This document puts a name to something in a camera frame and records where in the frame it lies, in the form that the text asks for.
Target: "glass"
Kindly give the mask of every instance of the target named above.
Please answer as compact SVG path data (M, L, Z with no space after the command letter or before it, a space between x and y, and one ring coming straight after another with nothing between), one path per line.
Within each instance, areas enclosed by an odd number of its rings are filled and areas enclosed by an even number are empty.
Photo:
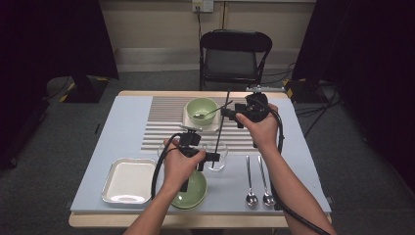
M216 149L216 141L210 141L206 145L207 152L214 153ZM226 156L228 155L228 147L222 141L217 145L217 154L220 154L219 162L206 162L205 166L213 171L220 171L225 167Z
M164 144L160 144L157 148L157 155L160 157L162 151L164 150Z

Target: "chair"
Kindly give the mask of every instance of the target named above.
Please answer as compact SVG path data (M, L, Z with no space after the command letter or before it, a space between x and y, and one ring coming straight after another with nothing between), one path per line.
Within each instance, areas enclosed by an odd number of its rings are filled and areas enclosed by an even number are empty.
M257 31L217 29L200 42L200 84L206 81L260 84L272 40ZM258 64L256 57L262 59Z

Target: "spoon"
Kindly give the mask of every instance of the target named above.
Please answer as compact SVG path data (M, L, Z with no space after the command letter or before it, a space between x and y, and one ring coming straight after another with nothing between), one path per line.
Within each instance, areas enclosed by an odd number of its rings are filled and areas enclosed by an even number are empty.
M222 105L221 107L219 107L219 108L217 108L216 110L214 110L214 111L210 111L209 113L207 113L207 114L205 114L205 115L202 115L202 114L196 114L196 115L193 115L193 118L197 118L197 119L204 119L206 116L208 116L208 115L210 115L211 113L213 113L213 112L216 112L216 111L218 111L218 110L220 110L220 109L222 109L223 107L225 107L225 106L227 106L227 105L229 105L230 103L232 103L233 102L233 100L231 100L231 101L229 101L228 103L226 103L225 105Z
M253 186L251 183L250 156L247 156L247 169L248 169L248 181L250 182L250 191L248 192L248 195L247 195L247 204L253 207L256 204L258 204L258 198L253 192Z
M266 187L266 181L265 181L265 175L263 173L261 156L258 156L258 161L259 161L260 173L262 174L263 187L265 188L265 194L263 195L262 200L267 206L274 206L275 205L274 197L272 196L272 194L268 192L268 188Z

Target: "green bowl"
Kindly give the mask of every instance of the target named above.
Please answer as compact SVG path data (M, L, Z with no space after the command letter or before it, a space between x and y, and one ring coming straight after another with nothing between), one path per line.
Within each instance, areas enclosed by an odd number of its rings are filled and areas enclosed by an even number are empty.
M181 210L193 209L204 200L207 190L205 176L195 169L189 177L187 192L179 192L171 204Z
M186 105L187 116L196 125L209 125L213 122L216 112L207 115L217 109L217 104L210 98L196 98ZM203 119L194 118L194 115L206 115Z

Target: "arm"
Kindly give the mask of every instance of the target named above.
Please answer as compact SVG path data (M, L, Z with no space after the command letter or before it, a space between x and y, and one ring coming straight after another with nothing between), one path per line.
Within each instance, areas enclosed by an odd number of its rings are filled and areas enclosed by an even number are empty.
M294 212L314 223L330 234L336 234L320 205L296 177L277 149L277 121L269 114L263 121L254 123L247 117L237 114L238 121L250 132L253 141L262 154L268 167L271 181L279 198ZM311 229L284 212L293 234L315 234Z
M168 146L168 149L173 148L176 148L173 144ZM144 212L134 220L124 235L159 234L171 201L184 181L190 177L196 165L205 157L205 153L205 151L200 151L192 158L183 156L177 149L168 153L164 160L164 182L159 193Z

